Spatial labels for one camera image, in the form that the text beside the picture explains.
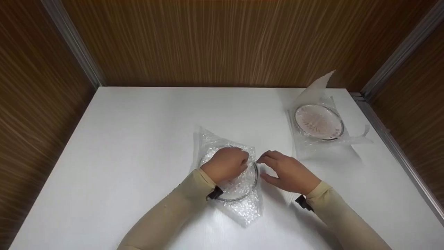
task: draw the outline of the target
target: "metal rim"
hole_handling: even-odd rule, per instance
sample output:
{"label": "metal rim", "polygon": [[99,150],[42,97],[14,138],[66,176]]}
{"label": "metal rim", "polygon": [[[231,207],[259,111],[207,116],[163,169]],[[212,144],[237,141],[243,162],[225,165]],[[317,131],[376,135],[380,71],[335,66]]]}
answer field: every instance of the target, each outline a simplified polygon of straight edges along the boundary
{"label": "metal rim", "polygon": [[242,195],[241,197],[235,198],[235,199],[224,199],[224,198],[220,198],[220,196],[219,196],[216,198],[216,200],[223,201],[223,202],[235,202],[235,201],[242,200],[243,198],[247,197],[251,193],[253,188],[256,187],[256,185],[258,183],[258,176],[259,176],[258,165],[256,164],[256,162],[252,162],[252,164],[253,164],[254,173],[256,176],[254,178],[254,183],[251,186],[250,190],[246,194]]}
{"label": "metal rim", "polygon": [[[321,106],[321,107],[323,107],[323,108],[329,110],[331,113],[333,113],[333,114],[338,118],[339,122],[341,123],[341,132],[339,133],[338,136],[336,136],[335,138],[331,138],[331,139],[320,139],[320,138],[318,138],[318,137],[315,137],[315,136],[310,135],[309,133],[307,133],[305,130],[303,130],[303,129],[300,127],[300,125],[298,124],[298,122],[297,122],[297,120],[296,120],[296,112],[297,112],[299,109],[302,109],[303,107],[306,107],[306,106],[314,106],[314,105],[316,105],[316,106]],[[315,139],[317,139],[317,140],[321,140],[321,141],[334,141],[334,140],[338,139],[340,136],[342,136],[342,134],[344,134],[344,129],[345,129],[345,127],[344,127],[344,123],[342,122],[342,119],[341,119],[341,117],[339,116],[339,114],[337,114],[335,111],[333,111],[333,110],[330,109],[329,107],[326,107],[326,106],[321,105],[321,104],[306,104],[306,105],[301,105],[301,106],[299,106],[299,107],[294,111],[294,113],[293,113],[293,120],[294,120],[294,123],[296,124],[297,128],[298,128],[300,131],[302,131],[303,134],[304,134],[305,136],[307,136],[307,137],[311,137],[311,138],[315,138]]]}

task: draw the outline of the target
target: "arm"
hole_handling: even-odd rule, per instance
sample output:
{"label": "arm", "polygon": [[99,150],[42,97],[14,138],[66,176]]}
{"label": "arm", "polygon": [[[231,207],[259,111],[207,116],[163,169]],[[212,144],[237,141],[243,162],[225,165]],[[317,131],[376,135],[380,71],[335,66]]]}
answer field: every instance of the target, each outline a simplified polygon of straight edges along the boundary
{"label": "arm", "polygon": [[216,184],[234,179],[247,168],[247,159],[248,153],[241,149],[220,149],[140,218],[117,249],[164,249],[182,225],[205,207]]}
{"label": "arm", "polygon": [[342,197],[304,165],[278,151],[267,151],[258,163],[271,167],[278,177],[262,173],[266,182],[307,196],[315,214],[335,233],[346,250],[389,250],[384,240],[351,209]]}
{"label": "arm", "polygon": [[148,211],[126,234],[118,250],[163,249],[174,234],[206,204],[215,183],[196,169]]}
{"label": "arm", "polygon": [[390,247],[342,197],[321,182],[307,195],[315,214],[335,233],[344,249],[388,250]]}

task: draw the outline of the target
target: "round glass dish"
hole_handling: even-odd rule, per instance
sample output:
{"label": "round glass dish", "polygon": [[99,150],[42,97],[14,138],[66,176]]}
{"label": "round glass dish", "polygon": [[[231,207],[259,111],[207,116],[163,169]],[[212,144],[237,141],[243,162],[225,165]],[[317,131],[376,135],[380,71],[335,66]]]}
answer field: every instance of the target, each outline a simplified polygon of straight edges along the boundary
{"label": "round glass dish", "polygon": [[318,104],[303,105],[294,112],[298,128],[308,137],[336,140],[344,133],[344,123],[333,110]]}
{"label": "round glass dish", "polygon": [[[201,158],[199,167],[207,163],[213,155],[222,148],[231,147],[230,145],[225,146],[210,146],[206,154]],[[247,169],[242,172],[238,177],[220,185],[219,187],[224,192],[217,200],[224,202],[234,202],[241,200],[248,196],[251,190],[256,186],[258,182],[258,166],[254,161],[249,161]]]}

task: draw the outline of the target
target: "wrist strap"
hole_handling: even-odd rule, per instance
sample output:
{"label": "wrist strap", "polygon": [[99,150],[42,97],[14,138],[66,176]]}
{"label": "wrist strap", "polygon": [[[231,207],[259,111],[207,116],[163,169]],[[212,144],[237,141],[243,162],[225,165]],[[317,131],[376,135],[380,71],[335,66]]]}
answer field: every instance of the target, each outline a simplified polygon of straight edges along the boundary
{"label": "wrist strap", "polygon": [[214,190],[206,197],[206,200],[212,199],[215,200],[219,198],[223,194],[222,189],[219,186],[215,186]]}

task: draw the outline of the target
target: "packaging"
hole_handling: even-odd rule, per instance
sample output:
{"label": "packaging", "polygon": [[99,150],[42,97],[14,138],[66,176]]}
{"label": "packaging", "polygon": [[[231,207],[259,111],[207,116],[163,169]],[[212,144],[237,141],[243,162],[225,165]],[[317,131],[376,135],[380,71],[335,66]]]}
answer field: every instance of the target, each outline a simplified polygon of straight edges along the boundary
{"label": "packaging", "polygon": [[248,168],[236,179],[221,185],[220,188],[224,191],[224,194],[209,202],[212,202],[215,207],[239,225],[247,227],[261,217],[263,211],[262,193],[260,185],[258,185],[258,166],[255,162],[255,148],[221,138],[200,127],[198,131],[198,154],[193,169],[200,168],[219,149],[224,147],[237,147],[246,151],[249,154]]}
{"label": "packaging", "polygon": [[370,125],[364,126],[361,135],[350,136],[333,98],[325,95],[324,90],[333,73],[314,81],[286,108],[298,157],[337,145],[373,143],[365,137]]}

